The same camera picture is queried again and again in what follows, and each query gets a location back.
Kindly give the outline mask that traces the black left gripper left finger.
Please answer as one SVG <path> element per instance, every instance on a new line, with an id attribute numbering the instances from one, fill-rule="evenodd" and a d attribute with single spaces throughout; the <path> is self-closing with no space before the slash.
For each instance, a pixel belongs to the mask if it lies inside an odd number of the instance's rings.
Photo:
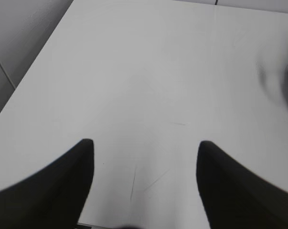
<path id="1" fill-rule="evenodd" d="M 94 142 L 82 139 L 51 164 L 0 191 L 0 229 L 74 229 L 94 176 Z"/>

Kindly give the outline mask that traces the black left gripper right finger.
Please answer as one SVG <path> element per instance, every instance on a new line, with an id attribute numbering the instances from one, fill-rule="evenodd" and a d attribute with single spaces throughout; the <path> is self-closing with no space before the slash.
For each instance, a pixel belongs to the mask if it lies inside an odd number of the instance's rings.
<path id="1" fill-rule="evenodd" d="M 288 229 L 288 192 L 212 141 L 199 144 L 196 181 L 212 229 Z"/>

